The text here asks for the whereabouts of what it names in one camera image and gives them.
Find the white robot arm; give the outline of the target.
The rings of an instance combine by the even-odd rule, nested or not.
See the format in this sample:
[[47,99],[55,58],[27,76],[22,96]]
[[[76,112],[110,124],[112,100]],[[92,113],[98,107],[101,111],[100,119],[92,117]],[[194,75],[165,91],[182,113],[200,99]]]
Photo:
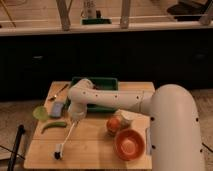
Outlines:
[[70,112],[88,104],[123,109],[150,117],[152,171],[205,171],[198,110],[188,90],[166,84],[154,91],[96,90],[82,79],[68,91]]

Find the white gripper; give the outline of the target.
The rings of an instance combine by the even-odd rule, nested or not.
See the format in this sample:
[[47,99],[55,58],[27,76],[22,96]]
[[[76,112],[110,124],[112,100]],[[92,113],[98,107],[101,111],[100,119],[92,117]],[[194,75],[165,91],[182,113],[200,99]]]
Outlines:
[[78,122],[86,117],[87,107],[85,105],[71,104],[68,114],[74,122]]

